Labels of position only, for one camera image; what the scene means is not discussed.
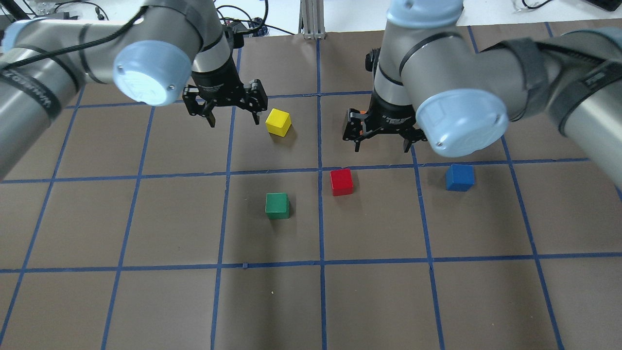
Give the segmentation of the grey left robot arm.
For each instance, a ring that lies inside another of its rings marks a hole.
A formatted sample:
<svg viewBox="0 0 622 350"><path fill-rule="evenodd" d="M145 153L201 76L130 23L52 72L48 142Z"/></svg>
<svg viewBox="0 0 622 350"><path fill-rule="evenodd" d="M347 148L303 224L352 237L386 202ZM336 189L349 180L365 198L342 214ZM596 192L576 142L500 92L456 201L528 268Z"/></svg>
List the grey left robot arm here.
<svg viewBox="0 0 622 350"><path fill-rule="evenodd" d="M267 109L260 80L240 80L233 49L243 46L205 0L146 0L127 22L19 20L1 56L1 177L85 84L114 84L132 100L165 106L182 98L215 126L215 107L253 115Z"/></svg>

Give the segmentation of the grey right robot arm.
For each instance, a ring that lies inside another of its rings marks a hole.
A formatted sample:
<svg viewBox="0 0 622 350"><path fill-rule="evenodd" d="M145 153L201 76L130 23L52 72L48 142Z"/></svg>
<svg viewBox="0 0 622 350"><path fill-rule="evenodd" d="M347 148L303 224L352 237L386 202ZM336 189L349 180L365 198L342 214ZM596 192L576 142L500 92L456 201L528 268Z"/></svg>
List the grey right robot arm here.
<svg viewBox="0 0 622 350"><path fill-rule="evenodd" d="M547 113L557 132L621 186L621 29L513 38L473 53L459 33L462 0L393 0L381 47L367 56L366 111L349 109L342 139L359 151L380 134L466 157L511 122Z"/></svg>

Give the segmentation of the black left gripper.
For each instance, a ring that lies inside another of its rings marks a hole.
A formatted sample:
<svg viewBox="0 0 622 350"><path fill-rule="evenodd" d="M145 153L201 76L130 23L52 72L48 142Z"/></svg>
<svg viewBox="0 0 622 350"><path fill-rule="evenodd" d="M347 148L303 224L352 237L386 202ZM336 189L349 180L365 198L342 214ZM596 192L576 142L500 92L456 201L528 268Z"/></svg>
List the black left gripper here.
<svg viewBox="0 0 622 350"><path fill-rule="evenodd" d="M216 107L235 106L249 111L255 125L267 110L267 94L259 79L249 84L215 87L198 87L188 85L182 93L182 100L190 115L206 118L209 126L215 128L216 118L213 109Z"/></svg>

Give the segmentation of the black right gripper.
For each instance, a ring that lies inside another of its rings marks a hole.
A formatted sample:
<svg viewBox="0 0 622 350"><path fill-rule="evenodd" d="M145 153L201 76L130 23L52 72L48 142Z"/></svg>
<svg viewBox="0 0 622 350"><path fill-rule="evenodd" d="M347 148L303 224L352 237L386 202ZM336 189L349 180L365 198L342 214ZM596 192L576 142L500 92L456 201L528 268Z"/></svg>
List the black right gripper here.
<svg viewBox="0 0 622 350"><path fill-rule="evenodd" d="M371 93L367 118L366 131L360 132L359 109L349 108L344 119L342 140L355 143L355 152L360 152L361 142L377 135L400 135L403 138L402 150L410 151L415 142L426 142L427 136L422 129L415 127L416 117L412 104L397 105L387 102L378 93Z"/></svg>

